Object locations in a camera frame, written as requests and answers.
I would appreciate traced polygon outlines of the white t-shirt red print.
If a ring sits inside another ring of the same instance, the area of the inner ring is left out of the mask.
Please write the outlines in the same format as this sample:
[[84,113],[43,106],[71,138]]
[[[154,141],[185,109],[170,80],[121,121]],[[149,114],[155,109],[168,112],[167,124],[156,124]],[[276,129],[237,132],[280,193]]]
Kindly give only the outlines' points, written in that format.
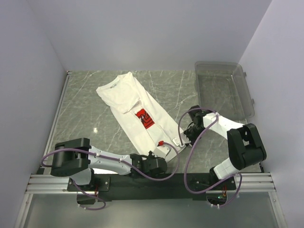
[[96,89],[110,107],[117,122],[140,155],[153,152],[159,141],[171,148],[165,158],[172,160],[185,149],[176,147],[172,139],[183,130],[174,119],[145,90],[131,72],[118,75],[112,82]]

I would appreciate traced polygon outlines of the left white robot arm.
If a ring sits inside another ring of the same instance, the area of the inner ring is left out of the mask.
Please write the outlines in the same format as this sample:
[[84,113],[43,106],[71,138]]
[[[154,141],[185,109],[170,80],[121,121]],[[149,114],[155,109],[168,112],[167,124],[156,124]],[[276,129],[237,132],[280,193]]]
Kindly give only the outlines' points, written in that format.
[[128,164],[153,178],[167,171],[165,159],[154,156],[152,152],[149,152],[149,155],[118,155],[91,146],[88,138],[57,143],[55,150],[60,149],[70,150],[54,154],[50,174],[56,177],[70,177],[85,191],[91,190],[95,185],[94,169],[135,178],[139,173]]

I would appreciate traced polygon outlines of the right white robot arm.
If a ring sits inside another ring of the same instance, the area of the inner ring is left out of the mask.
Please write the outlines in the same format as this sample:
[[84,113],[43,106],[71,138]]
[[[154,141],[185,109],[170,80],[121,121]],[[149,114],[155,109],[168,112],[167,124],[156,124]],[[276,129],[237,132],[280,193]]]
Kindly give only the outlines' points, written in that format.
[[185,136],[189,140],[183,142],[191,146],[189,158],[194,153],[198,141],[208,130],[222,136],[228,143],[228,158],[209,170],[210,189],[220,189],[225,180],[234,174],[266,159],[264,144],[254,124],[237,123],[198,105],[191,107],[182,116],[186,114],[191,119],[190,128],[180,133],[180,137]]

